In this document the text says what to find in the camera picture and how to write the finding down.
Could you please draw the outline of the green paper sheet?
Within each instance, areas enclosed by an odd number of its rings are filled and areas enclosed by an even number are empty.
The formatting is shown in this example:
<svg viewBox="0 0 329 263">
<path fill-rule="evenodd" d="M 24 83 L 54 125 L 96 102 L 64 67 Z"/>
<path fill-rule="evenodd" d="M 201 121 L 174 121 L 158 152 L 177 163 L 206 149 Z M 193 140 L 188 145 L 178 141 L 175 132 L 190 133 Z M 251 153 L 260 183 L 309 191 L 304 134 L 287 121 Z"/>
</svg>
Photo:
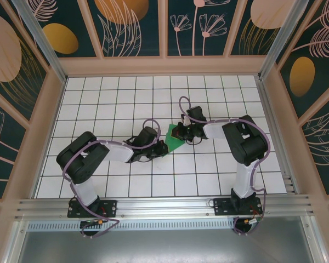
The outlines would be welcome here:
<svg viewBox="0 0 329 263">
<path fill-rule="evenodd" d="M 185 144 L 185 140 L 180 140 L 172 136 L 172 131 L 176 126 L 177 125 L 175 124 L 169 124 L 168 126 L 168 131 L 164 140 L 164 143 L 167 145 L 168 151 L 164 154 L 164 156 L 168 155 L 169 153 L 173 152 L 174 150 Z"/>
</svg>

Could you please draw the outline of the grey metal shelf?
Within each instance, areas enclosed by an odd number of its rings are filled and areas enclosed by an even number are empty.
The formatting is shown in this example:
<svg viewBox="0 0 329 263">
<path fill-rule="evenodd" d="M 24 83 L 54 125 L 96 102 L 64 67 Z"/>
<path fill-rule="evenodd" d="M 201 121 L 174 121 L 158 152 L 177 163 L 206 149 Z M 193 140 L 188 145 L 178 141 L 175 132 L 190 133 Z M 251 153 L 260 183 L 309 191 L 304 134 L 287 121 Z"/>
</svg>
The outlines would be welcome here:
<svg viewBox="0 0 329 263">
<path fill-rule="evenodd" d="M 113 230 L 97 238 L 76 231 L 27 231 L 18 263 L 325 263 L 300 217 L 268 218 L 248 236 L 228 228 Z"/>
</svg>

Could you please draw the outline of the long aluminium mounting rail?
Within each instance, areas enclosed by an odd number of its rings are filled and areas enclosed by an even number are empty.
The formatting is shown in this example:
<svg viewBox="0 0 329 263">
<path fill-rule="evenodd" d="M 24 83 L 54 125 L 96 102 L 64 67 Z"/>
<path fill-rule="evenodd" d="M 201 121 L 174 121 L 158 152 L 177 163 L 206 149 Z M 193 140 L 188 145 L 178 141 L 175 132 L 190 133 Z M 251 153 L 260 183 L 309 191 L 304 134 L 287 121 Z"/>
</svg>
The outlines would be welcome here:
<svg viewBox="0 0 329 263">
<path fill-rule="evenodd" d="M 14 210 L 17 220 L 66 220 L 68 198 L 22 199 Z M 307 195 L 267 195 L 265 217 L 311 216 Z M 117 219 L 213 218 L 213 197 L 118 198 Z"/>
</svg>

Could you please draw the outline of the aluminium side rail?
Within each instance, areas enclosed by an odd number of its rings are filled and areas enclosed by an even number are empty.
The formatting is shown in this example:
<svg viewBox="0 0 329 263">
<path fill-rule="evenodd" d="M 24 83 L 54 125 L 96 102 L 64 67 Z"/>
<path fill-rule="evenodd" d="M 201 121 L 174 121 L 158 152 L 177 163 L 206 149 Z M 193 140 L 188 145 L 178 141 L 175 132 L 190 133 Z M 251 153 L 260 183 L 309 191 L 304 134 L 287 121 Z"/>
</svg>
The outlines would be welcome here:
<svg viewBox="0 0 329 263">
<path fill-rule="evenodd" d="M 264 83 L 260 80 L 256 80 L 256 85 L 262 102 L 262 107 L 267 118 L 268 127 L 276 152 L 276 157 L 281 168 L 282 177 L 283 179 L 288 179 L 290 181 L 290 184 L 286 185 L 287 192 L 297 195 L 299 194 L 299 187 L 294 177 L 294 172 L 291 167 L 286 146 L 281 134 L 281 129 L 271 104 L 271 100 L 268 96 Z"/>
</svg>

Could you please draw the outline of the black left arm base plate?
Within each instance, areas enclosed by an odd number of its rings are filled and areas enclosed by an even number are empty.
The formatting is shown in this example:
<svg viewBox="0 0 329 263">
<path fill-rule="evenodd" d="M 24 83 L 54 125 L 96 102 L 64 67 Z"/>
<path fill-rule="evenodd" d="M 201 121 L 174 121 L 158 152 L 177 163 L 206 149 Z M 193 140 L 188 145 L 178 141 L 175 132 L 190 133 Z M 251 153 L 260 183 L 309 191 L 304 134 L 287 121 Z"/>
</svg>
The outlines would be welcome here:
<svg viewBox="0 0 329 263">
<path fill-rule="evenodd" d="M 116 216 L 117 201 L 116 200 L 95 200 L 88 209 L 92 212 L 106 218 L 114 218 Z M 78 200 L 72 199 L 69 201 L 67 211 L 68 218 L 94 218 L 95 216 L 86 211 Z"/>
</svg>

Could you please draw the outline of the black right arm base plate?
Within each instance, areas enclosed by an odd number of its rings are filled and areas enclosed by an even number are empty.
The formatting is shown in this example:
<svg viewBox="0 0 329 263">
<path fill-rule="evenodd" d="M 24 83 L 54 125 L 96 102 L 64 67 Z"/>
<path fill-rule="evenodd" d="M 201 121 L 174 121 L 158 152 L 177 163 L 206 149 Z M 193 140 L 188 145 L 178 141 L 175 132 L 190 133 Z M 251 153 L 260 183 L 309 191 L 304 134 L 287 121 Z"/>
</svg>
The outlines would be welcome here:
<svg viewBox="0 0 329 263">
<path fill-rule="evenodd" d="M 262 214 L 262 204 L 258 197 L 248 200 L 233 200 L 232 198 L 215 198 L 213 208 L 216 216 L 253 215 L 254 211 Z"/>
</svg>

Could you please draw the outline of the aluminium corner post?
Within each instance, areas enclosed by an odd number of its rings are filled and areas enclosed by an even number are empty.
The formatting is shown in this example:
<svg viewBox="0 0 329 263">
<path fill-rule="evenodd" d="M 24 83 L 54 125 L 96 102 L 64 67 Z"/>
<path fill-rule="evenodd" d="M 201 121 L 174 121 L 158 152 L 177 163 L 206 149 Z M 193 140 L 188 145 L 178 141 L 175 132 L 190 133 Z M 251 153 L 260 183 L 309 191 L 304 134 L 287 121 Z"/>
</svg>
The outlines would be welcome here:
<svg viewBox="0 0 329 263">
<path fill-rule="evenodd" d="M 263 81 L 268 76 L 271 68 L 273 67 L 277 57 L 280 55 L 283 47 L 286 45 L 290 35 L 296 28 L 298 21 L 302 17 L 305 9 L 307 8 L 309 0 L 296 0 L 291 7 L 286 20 L 282 24 L 267 56 L 258 72 L 258 80 Z"/>
<path fill-rule="evenodd" d="M 52 46 L 50 45 L 48 39 L 46 38 L 40 24 L 34 17 L 29 5 L 25 0 L 12 0 L 16 10 L 20 13 L 24 23 L 28 27 L 31 34 L 37 41 L 38 46 L 41 48 L 43 54 L 49 61 L 52 69 L 56 73 L 58 79 L 65 84 L 66 83 L 66 73 L 55 53 Z"/>
</svg>

